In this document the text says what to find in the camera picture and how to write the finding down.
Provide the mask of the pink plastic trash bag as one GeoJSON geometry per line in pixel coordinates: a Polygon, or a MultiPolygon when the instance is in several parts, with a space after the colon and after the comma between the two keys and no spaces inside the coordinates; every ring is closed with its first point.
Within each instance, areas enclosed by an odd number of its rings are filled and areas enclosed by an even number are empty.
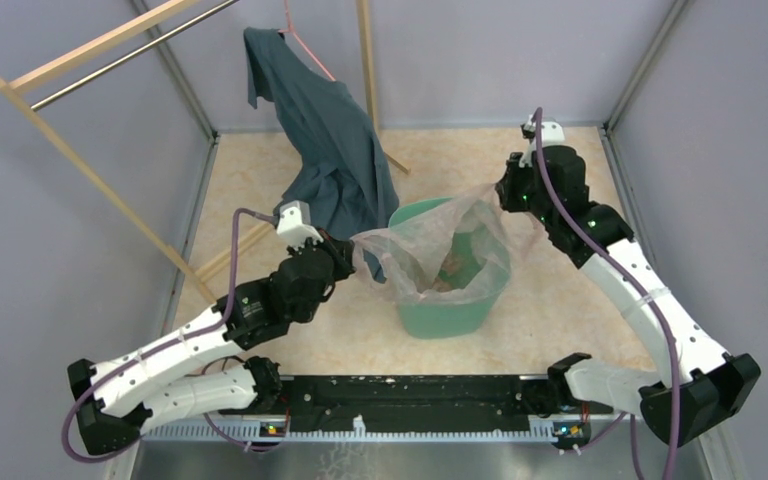
{"type": "Polygon", "coordinates": [[[537,220],[509,215],[493,183],[351,237],[361,278],[401,306],[454,306],[502,294],[539,239],[537,220]]]}

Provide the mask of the green plastic trash bin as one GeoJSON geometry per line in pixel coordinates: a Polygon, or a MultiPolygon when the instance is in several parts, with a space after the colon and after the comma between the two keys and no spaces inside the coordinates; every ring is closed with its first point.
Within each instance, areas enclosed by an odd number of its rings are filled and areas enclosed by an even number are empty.
{"type": "Polygon", "coordinates": [[[382,267],[413,337],[476,331],[511,280],[511,253],[493,201],[464,195],[397,210],[385,231],[382,267]]]}

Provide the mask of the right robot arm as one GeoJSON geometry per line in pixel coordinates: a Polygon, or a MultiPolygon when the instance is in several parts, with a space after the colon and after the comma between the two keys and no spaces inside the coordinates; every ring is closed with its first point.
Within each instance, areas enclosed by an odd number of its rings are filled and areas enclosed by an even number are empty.
{"type": "Polygon", "coordinates": [[[513,152],[496,185],[501,207],[529,213],[551,244],[598,286],[655,363],[652,371],[573,353],[548,369],[546,397],[560,412],[595,402],[642,419],[664,443],[683,446],[731,418],[761,376],[692,319],[647,261],[630,226],[589,197],[585,162],[569,146],[513,152]]]}

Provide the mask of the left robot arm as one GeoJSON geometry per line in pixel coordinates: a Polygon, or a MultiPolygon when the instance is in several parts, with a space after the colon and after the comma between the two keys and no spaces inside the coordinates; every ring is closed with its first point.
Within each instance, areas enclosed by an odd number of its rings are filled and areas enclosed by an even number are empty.
{"type": "Polygon", "coordinates": [[[228,372],[196,376],[309,323],[337,282],[355,272],[354,244],[324,236],[291,250],[269,276],[237,285],[184,326],[104,362],[80,359],[67,368],[75,399],[61,441],[74,459],[115,457],[150,430],[215,410],[268,413],[279,404],[274,362],[252,357],[228,372]]]}

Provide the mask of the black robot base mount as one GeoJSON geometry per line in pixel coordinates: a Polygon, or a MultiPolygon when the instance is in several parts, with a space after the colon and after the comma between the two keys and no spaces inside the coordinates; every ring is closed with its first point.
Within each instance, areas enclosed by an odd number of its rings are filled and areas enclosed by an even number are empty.
{"type": "Polygon", "coordinates": [[[360,416],[374,432],[525,431],[532,418],[580,416],[544,376],[285,377],[267,414],[301,432],[347,431],[360,416]]]}

